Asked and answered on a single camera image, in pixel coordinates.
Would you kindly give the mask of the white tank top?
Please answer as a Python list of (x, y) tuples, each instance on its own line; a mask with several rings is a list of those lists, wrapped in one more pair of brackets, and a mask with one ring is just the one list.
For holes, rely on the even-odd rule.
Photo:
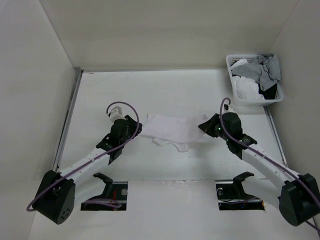
[(204, 143), (205, 133), (198, 128), (209, 120), (201, 114), (191, 117), (174, 117), (149, 113), (142, 126), (140, 135), (151, 139), (158, 146), (173, 145), (180, 153), (187, 152), (189, 146), (195, 143)]

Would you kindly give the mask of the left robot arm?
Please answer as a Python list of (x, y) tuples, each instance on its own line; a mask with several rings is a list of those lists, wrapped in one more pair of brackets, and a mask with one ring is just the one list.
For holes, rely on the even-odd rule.
[(113, 163), (142, 129), (143, 124), (129, 115), (114, 120), (110, 132), (86, 157), (60, 172), (44, 174), (27, 211), (37, 211), (57, 225), (65, 222), (74, 209), (77, 188), (91, 176), (100, 177), (98, 170)]

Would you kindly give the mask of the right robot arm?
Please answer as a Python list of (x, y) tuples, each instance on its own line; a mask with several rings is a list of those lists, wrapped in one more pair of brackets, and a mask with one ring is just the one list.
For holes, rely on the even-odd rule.
[(270, 199), (282, 217), (292, 226), (299, 226), (320, 213), (320, 191), (309, 173), (301, 175), (277, 163), (245, 134), (239, 116), (234, 112), (216, 113), (198, 128), (212, 138), (225, 140), (229, 151), (262, 173), (274, 187), (258, 184), (256, 190)]

